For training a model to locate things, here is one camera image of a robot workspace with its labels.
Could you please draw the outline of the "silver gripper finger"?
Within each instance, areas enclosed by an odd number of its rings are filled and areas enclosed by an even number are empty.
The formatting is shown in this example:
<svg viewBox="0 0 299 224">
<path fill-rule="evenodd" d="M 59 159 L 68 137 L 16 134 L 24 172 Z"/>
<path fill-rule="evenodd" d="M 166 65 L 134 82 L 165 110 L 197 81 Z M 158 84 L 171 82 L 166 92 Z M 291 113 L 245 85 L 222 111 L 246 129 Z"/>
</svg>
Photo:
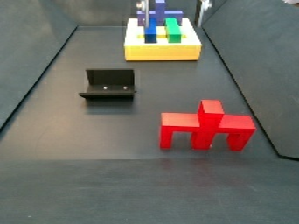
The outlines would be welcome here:
<svg viewBox="0 0 299 224">
<path fill-rule="evenodd" d="M 150 3 L 149 0 L 139 0 L 137 2 L 137 8 L 143 13 L 143 25 L 145 27 L 150 26 Z"/>
<path fill-rule="evenodd" d="M 198 0 L 198 5 L 197 5 L 197 25 L 198 26 L 202 26 L 205 13 L 211 6 L 213 6 L 211 0 Z"/>
</svg>

